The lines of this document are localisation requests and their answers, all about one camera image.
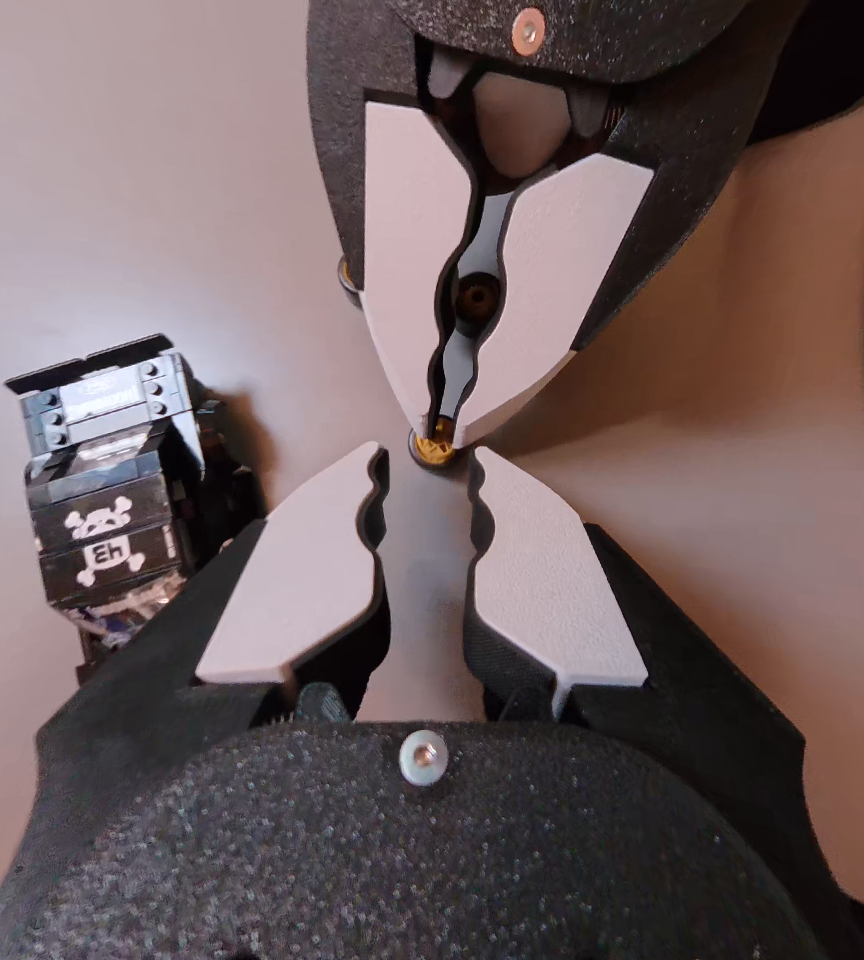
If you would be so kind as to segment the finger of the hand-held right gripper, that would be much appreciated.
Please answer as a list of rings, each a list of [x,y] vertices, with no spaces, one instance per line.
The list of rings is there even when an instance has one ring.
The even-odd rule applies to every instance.
[[[438,400],[441,294],[468,240],[474,178],[438,121],[415,106],[366,104],[364,284],[368,331],[417,435]]]
[[[516,193],[499,250],[504,299],[457,410],[457,449],[523,409],[574,357],[585,314],[653,177],[598,152]]]

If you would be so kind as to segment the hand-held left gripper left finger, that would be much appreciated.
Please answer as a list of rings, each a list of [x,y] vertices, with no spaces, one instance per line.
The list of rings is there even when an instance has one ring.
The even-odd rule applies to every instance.
[[[208,684],[325,682],[360,706],[390,649],[389,452],[367,441],[266,517],[198,662]]]

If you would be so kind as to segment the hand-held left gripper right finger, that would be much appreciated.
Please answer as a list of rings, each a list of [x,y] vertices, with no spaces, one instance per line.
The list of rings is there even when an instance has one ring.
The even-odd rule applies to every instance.
[[[465,662],[483,686],[502,701],[538,688],[553,714],[576,686],[642,687],[647,668],[579,514],[485,446],[469,499]]]

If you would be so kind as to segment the black lego car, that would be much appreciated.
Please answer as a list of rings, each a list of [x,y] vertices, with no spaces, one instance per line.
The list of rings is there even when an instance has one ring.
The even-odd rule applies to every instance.
[[[48,605],[77,629],[83,686],[267,511],[228,407],[154,334],[8,378]]]

